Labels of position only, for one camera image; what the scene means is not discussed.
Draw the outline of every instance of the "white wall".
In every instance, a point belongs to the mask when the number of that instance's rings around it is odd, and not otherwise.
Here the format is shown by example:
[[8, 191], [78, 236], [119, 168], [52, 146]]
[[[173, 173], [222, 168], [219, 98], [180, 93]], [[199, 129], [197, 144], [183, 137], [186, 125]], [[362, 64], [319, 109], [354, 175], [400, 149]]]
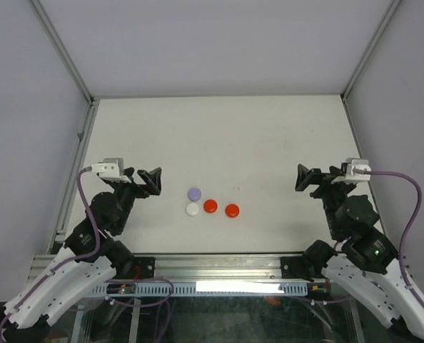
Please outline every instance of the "white wall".
[[[424, 191], [424, 0], [407, 0], [395, 14], [349, 98], [349, 109], [374, 170], [409, 174]], [[384, 227], [398, 243], [415, 205], [415, 190], [388, 178], [375, 178], [373, 188]], [[424, 199], [407, 252], [424, 291]]]
[[42, 0], [95, 96], [339, 94], [390, 0]]
[[44, 253], [85, 101], [27, 1], [0, 1], [0, 301]]

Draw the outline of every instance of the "purple disc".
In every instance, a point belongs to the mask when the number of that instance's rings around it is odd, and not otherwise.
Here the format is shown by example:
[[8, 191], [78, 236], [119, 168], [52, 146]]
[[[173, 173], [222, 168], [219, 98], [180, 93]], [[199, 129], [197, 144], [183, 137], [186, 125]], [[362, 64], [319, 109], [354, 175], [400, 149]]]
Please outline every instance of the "purple disc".
[[201, 190], [199, 188], [192, 188], [188, 191], [188, 198], [192, 202], [197, 202], [201, 198]]

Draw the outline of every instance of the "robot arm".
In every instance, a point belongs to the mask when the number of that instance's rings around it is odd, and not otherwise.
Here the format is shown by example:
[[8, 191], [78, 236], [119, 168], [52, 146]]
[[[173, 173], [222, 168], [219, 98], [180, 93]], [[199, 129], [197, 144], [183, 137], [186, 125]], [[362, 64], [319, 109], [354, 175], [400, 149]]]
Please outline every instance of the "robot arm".
[[424, 295], [408, 276], [411, 287], [403, 281], [398, 263], [398, 251], [389, 239], [373, 225], [379, 220], [366, 195], [348, 197], [358, 182], [369, 180], [368, 175], [354, 171], [368, 170], [366, 160], [348, 159], [341, 167], [320, 169], [298, 167], [296, 191], [308, 185], [318, 188], [311, 193], [322, 199], [330, 235], [342, 242], [345, 256], [338, 256], [329, 244], [316, 241], [303, 254], [307, 263], [367, 307], [388, 328], [405, 331], [413, 340], [424, 340]]
[[161, 193], [161, 169], [139, 170], [138, 175], [146, 184], [136, 184], [134, 169], [123, 169], [121, 159], [105, 159], [92, 165], [91, 171], [113, 188], [113, 193], [97, 194], [90, 206], [99, 228], [99, 250], [85, 259], [74, 260], [96, 246], [91, 220], [86, 217], [34, 282], [12, 300], [0, 303], [0, 325], [3, 322], [8, 343], [42, 342], [50, 327], [72, 305], [106, 280], [125, 275], [133, 265], [132, 253], [108, 233], [122, 233], [136, 199]]

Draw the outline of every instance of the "red disc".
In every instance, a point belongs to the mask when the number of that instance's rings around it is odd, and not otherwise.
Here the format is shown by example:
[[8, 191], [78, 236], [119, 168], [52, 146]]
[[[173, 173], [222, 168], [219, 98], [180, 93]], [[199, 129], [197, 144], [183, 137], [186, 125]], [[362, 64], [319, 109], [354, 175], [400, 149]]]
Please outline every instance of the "red disc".
[[239, 215], [239, 206], [236, 204], [229, 204], [226, 207], [226, 214], [230, 218], [237, 217]]
[[218, 208], [218, 204], [215, 200], [209, 199], [204, 203], [204, 211], [208, 213], [214, 213]]

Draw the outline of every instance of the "white disc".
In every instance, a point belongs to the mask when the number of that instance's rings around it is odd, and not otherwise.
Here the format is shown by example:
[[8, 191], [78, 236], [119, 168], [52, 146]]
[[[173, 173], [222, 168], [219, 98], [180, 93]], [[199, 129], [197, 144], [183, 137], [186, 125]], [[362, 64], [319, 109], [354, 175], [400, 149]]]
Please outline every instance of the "white disc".
[[195, 202], [191, 202], [190, 204], [186, 205], [186, 213], [190, 217], [196, 217], [199, 214], [199, 205]]

